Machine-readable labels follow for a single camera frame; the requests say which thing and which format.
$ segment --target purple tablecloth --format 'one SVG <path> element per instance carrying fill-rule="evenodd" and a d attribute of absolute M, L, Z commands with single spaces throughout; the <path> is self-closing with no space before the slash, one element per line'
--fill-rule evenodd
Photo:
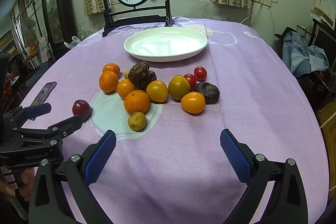
<path fill-rule="evenodd" d="M 207 81 L 218 86 L 220 101 L 199 116 L 184 112 L 169 98 L 151 105 L 143 133 L 127 127 L 127 114 L 118 95 L 105 95 L 98 80 L 106 63 L 121 71 L 138 62 L 123 44 L 130 35 L 162 24 L 118 28 L 105 38 L 90 36 L 58 60 L 23 101 L 28 106 L 46 82 L 58 85 L 47 102 L 52 111 L 26 127 L 46 128 L 72 116 L 77 99 L 91 103 L 92 118 L 64 139 L 68 159 L 97 142 L 107 128 L 117 134 L 117 145 L 98 182 L 90 189 L 115 224 L 222 224 L 241 198 L 241 183 L 223 150 L 219 136 L 229 128 L 239 142 L 269 160 L 296 160 L 308 203 L 309 223 L 325 210 L 329 172 L 325 145 L 314 113 L 296 79 L 277 54 L 245 25 L 202 19 L 176 18 L 175 26 L 206 33 L 209 46 L 199 55 L 174 63 L 151 63 L 159 80 L 208 71 Z M 260 219 L 273 184 L 269 183 L 252 220 Z M 83 217 L 73 197 L 70 205 Z"/>

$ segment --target blue cloth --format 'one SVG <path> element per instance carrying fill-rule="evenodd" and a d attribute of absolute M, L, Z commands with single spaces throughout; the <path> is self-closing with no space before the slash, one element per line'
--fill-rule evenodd
<path fill-rule="evenodd" d="M 325 71 L 329 67 L 324 50 L 316 46 L 307 47 L 306 40 L 296 32 L 285 35 L 282 53 L 282 61 L 295 77 Z"/>

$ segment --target orange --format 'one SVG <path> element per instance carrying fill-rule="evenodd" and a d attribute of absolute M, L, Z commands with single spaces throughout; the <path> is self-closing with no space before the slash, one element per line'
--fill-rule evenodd
<path fill-rule="evenodd" d="M 123 99 L 129 94 L 131 91 L 135 90 L 135 86 L 129 79 L 121 80 L 117 86 L 117 92 L 119 96 Z"/>
<path fill-rule="evenodd" d="M 103 72 L 108 70 L 113 71 L 117 76 L 120 74 L 120 67 L 115 63 L 106 64 L 103 68 Z"/>
<path fill-rule="evenodd" d="M 200 113 L 205 108 L 205 98 L 199 92 L 190 92 L 182 98 L 181 106 L 186 112 Z"/>
<path fill-rule="evenodd" d="M 153 81 L 146 88 L 146 93 L 154 102 L 163 103 L 169 97 L 169 91 L 165 83 L 162 81 Z"/>
<path fill-rule="evenodd" d="M 104 71 L 99 78 L 99 87 L 103 92 L 114 92 L 118 86 L 118 76 L 113 71 Z"/>
<path fill-rule="evenodd" d="M 131 91 L 124 100 L 124 107 L 130 115 L 136 112 L 145 113 L 149 109 L 149 105 L 149 96 L 142 90 Z"/>

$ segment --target finger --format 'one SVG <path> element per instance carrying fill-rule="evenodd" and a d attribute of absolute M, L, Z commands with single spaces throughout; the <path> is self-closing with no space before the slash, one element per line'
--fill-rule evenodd
<path fill-rule="evenodd" d="M 30 198 L 30 194 L 32 192 L 34 181 L 29 182 L 19 188 L 19 193 L 24 198 Z"/>
<path fill-rule="evenodd" d="M 5 180 L 0 180 L 0 192 L 8 196 L 15 196 L 14 189 Z"/>
<path fill-rule="evenodd" d="M 31 180 L 34 180 L 35 177 L 35 170 L 34 168 L 25 169 L 21 175 L 21 180 L 24 184 L 28 184 Z"/>

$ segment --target yellow fruit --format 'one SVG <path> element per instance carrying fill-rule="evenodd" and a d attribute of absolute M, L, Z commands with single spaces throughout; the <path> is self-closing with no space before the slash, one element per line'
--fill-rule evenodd
<path fill-rule="evenodd" d="M 169 97 L 169 91 L 165 83 L 162 81 L 153 81 L 146 88 L 146 93 L 154 102 L 163 103 Z"/>
<path fill-rule="evenodd" d="M 123 99 L 133 90 L 136 90 L 135 86 L 129 79 L 121 80 L 117 86 L 117 92 Z"/>
<path fill-rule="evenodd" d="M 142 112 L 134 113 L 128 117 L 128 126 L 133 131 L 140 131 L 146 126 L 146 116 Z"/>
<path fill-rule="evenodd" d="M 170 80 L 168 91 L 175 100 L 181 100 L 184 95 L 190 92 L 190 85 L 186 78 L 177 75 Z"/>
<path fill-rule="evenodd" d="M 197 114 L 205 108 L 205 98 L 199 92 L 190 92 L 181 100 L 182 108 L 189 113 Z"/>

